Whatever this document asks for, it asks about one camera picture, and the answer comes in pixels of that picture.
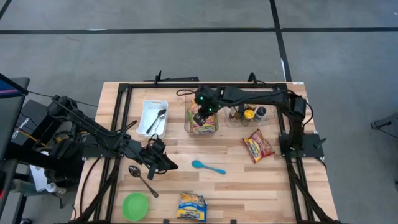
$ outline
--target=computer monitor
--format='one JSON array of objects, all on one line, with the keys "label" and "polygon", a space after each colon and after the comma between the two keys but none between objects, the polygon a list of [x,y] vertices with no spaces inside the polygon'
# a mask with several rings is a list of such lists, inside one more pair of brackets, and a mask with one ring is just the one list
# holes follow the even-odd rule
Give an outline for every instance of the computer monitor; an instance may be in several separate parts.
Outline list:
[{"label": "computer monitor", "polygon": [[9,98],[15,96],[27,95],[27,89],[14,83],[9,78],[0,74],[0,98]]}]

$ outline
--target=metal spoon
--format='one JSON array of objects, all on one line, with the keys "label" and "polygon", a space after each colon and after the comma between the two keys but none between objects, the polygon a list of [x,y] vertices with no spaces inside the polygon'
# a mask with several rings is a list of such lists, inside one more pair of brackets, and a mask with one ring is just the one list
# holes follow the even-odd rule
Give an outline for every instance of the metal spoon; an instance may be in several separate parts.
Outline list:
[{"label": "metal spoon", "polygon": [[155,124],[155,122],[157,121],[157,118],[161,117],[164,118],[166,115],[166,109],[162,109],[157,113],[157,117],[155,119],[155,121],[152,123],[152,125],[148,128],[147,130],[147,134],[149,134],[150,130],[152,129],[153,125]]},{"label": "metal spoon", "polygon": [[141,177],[141,171],[139,170],[138,167],[133,166],[133,165],[129,166],[129,172],[130,172],[130,174],[131,174],[133,177],[139,177],[139,178],[141,178],[141,180],[143,181],[143,183],[148,187],[148,189],[150,190],[150,192],[152,193],[152,195],[153,195],[155,198],[159,197],[159,194],[158,194],[154,189],[152,189],[152,187],[150,187],[150,186],[147,184],[147,182],[145,182],[144,179]]}]

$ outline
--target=green bowl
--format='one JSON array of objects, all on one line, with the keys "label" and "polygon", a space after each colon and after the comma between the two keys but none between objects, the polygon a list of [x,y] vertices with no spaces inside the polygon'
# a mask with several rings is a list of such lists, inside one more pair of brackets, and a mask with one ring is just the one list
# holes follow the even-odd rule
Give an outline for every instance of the green bowl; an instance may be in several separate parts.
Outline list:
[{"label": "green bowl", "polygon": [[133,193],[124,199],[123,216],[129,221],[139,221],[148,212],[148,198],[142,193]]}]

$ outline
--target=wooden table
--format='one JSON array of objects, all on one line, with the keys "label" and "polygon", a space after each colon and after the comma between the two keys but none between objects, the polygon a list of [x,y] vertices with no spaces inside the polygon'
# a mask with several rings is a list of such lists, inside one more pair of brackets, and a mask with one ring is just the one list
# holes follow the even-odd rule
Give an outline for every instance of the wooden table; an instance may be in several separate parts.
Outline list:
[{"label": "wooden table", "polygon": [[[118,85],[118,82],[104,83],[95,118],[96,122],[108,129],[111,127]],[[303,83],[288,83],[287,86],[298,95],[307,97]],[[161,223],[165,218],[171,223],[191,223],[193,222],[191,220],[176,219],[179,193],[183,191],[205,197],[208,203],[208,223],[230,223],[231,219],[237,219],[238,223],[295,223],[285,159],[280,154],[278,142],[280,129],[277,116],[270,120],[268,125],[259,127],[276,154],[253,164],[241,138],[248,138],[257,127],[227,127],[223,113],[219,112],[220,128],[214,135],[192,136],[184,130],[185,98],[177,96],[175,94],[177,90],[141,88],[132,91],[127,123],[135,119],[140,120],[144,100],[169,102],[169,120],[164,142],[167,145],[168,157],[178,164],[179,168],[170,170],[165,175],[155,175],[153,181],[148,180],[159,193],[159,198],[154,198],[142,181],[132,177],[127,170],[129,165],[137,163],[130,159],[121,159],[112,223],[129,223],[122,215],[121,206],[124,198],[133,192],[142,192],[149,199],[149,211],[140,223]],[[121,124],[123,105],[124,103],[120,109],[117,129]],[[145,145],[147,139],[136,133],[137,127],[138,124],[131,128],[128,134]],[[313,122],[305,127],[306,133],[314,130]],[[191,166],[191,161],[194,159],[224,169],[226,175],[219,175],[206,169],[195,169]],[[81,186],[94,160],[85,162],[75,201],[77,211],[79,211]],[[84,208],[90,204],[98,191],[103,161],[104,159],[101,159],[97,163],[88,178],[83,198]],[[303,158],[303,163],[310,193],[326,214],[337,219],[325,167],[314,158]],[[146,177],[148,170],[144,166],[140,167],[142,176]],[[302,216],[306,218],[301,193],[299,197]],[[108,196],[105,195],[101,218],[105,216],[107,204]]]}]

